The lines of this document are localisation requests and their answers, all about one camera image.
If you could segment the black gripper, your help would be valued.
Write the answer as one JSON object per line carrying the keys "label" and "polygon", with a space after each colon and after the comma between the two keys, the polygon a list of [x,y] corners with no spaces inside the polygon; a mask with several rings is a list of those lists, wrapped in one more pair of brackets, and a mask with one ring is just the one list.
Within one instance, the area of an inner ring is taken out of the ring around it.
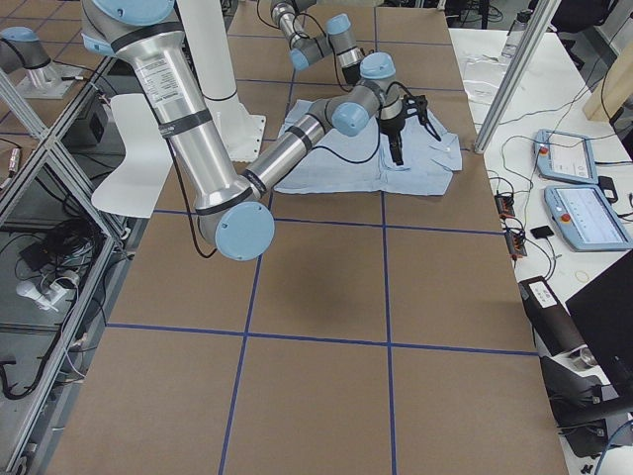
{"label": "black gripper", "polygon": [[392,162],[395,165],[403,165],[403,140],[401,132],[406,126],[408,118],[416,117],[421,126],[438,142],[441,141],[440,134],[431,124],[428,117],[428,101],[425,95],[411,95],[407,93],[398,102],[399,109],[391,114],[387,119],[383,118],[383,113],[378,116],[378,126],[381,134],[385,135],[389,141],[389,152]]}

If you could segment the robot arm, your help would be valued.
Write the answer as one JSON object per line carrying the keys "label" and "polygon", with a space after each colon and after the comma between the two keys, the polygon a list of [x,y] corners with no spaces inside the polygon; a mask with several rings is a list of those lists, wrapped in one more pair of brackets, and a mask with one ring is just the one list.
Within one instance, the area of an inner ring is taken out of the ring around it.
{"label": "robot arm", "polygon": [[265,120],[240,103],[216,1],[85,1],[83,39],[94,52],[129,64],[157,121],[196,190],[191,227],[234,260],[261,255],[274,236],[274,220],[261,198],[329,132],[348,137],[376,123],[392,160],[401,163],[408,118],[430,122],[423,96],[396,78],[391,57],[364,54],[345,15],[317,37],[297,19],[305,1],[274,1],[270,17],[290,46],[296,69],[333,54],[350,91],[314,102],[266,149],[259,147]]}
{"label": "robot arm", "polygon": [[321,60],[332,56],[337,61],[345,83],[355,85],[360,80],[363,50],[357,45],[351,22],[344,13],[330,18],[323,29],[318,21],[320,34],[310,36],[300,25],[299,17],[307,16],[308,9],[316,1],[272,1],[270,18],[273,26],[288,41],[290,60],[296,71],[303,71]]}

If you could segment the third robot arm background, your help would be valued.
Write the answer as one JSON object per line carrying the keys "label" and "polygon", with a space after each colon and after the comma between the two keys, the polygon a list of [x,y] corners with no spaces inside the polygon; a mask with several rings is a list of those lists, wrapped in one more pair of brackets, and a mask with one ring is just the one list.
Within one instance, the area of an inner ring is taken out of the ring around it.
{"label": "third robot arm background", "polygon": [[60,100],[72,86],[75,73],[64,74],[67,66],[56,65],[36,33],[27,27],[1,31],[1,69],[11,74],[19,69],[26,77],[16,86],[28,99]]}

